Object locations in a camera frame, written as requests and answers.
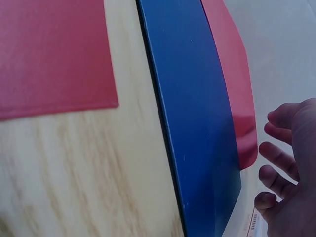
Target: red paper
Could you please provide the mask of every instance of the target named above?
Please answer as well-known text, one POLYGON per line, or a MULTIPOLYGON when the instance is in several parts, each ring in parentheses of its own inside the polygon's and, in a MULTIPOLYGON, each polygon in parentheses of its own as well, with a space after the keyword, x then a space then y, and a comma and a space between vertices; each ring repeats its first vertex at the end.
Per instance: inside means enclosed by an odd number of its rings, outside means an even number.
POLYGON ((103 0, 3 0, 0 119, 117 107, 103 0))
POLYGON ((257 131, 247 55, 223 0, 201 0, 222 65, 241 169, 257 158, 257 131))

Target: white surface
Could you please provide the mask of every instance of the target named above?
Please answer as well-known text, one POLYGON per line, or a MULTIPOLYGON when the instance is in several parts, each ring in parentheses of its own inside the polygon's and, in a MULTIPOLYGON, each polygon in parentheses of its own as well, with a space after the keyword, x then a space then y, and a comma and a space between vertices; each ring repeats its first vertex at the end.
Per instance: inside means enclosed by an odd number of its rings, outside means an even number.
MULTIPOLYGON (((280 104, 316 97, 316 1, 224 2, 248 56, 259 143, 270 140, 291 153, 288 145, 269 138, 263 127, 267 113, 280 104)), ((266 163, 259 156, 256 173, 266 163)), ((263 190, 255 178, 258 191, 263 190)))

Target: wooden surface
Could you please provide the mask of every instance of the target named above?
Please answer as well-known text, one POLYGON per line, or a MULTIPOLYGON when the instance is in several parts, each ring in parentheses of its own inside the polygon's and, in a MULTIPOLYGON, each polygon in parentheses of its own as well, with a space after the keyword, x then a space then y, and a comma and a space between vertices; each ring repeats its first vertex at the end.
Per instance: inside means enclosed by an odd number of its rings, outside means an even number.
POLYGON ((120 107, 0 122, 1 237, 181 237, 135 0, 105 0, 120 107))

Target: red sheet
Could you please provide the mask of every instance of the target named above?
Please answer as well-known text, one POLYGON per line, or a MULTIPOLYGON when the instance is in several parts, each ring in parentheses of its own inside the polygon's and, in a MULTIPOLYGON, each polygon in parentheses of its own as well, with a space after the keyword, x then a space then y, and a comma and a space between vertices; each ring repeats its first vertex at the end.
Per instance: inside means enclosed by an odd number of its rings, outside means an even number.
POLYGON ((223 0, 201 0, 222 65, 241 169, 257 159, 257 131, 247 55, 223 0))
POLYGON ((4 0, 0 119, 117 107, 103 0, 4 0))

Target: finger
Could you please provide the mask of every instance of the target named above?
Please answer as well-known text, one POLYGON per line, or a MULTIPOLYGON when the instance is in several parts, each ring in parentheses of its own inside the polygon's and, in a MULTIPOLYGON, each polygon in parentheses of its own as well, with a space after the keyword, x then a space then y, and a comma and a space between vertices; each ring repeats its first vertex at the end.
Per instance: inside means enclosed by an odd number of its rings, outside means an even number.
POLYGON ((275 127, 271 123, 267 123, 264 130, 268 135, 292 146, 291 130, 275 127))
POLYGON ((270 165, 262 166, 259 170, 259 179, 280 198, 286 198, 295 185, 279 175, 270 165))
POLYGON ((269 222, 273 218, 277 205, 276 195, 269 192, 261 192, 255 198, 255 208, 266 222, 269 222))
POLYGON ((270 112, 268 114, 269 122, 278 128, 291 129, 292 128, 292 120, 295 114, 300 111, 300 109, 315 105, 316 99, 312 98, 302 103, 292 104, 286 103, 278 107, 276 110, 270 112))
POLYGON ((259 153, 276 167, 283 170, 292 179, 297 182, 300 181, 300 175, 293 156, 270 142, 263 142, 259 146, 259 153))

